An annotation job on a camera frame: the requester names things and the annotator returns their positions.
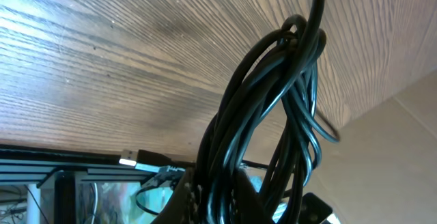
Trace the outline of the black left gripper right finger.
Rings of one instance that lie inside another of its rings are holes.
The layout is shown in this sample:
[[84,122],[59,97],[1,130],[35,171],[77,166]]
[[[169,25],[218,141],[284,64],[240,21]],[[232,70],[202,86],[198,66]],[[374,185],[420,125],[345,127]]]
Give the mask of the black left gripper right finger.
[[286,208],[281,218],[275,222],[272,215],[269,215],[263,207],[244,170],[237,171],[235,181],[235,223],[333,224],[335,222],[333,208],[313,193],[300,196],[292,208]]

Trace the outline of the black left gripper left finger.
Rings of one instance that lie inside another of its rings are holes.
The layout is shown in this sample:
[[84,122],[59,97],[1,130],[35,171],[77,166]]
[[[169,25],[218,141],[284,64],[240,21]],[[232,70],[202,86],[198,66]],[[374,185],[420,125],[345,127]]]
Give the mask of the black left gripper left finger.
[[152,224],[200,224],[202,190],[202,186],[195,182],[195,170],[188,168]]

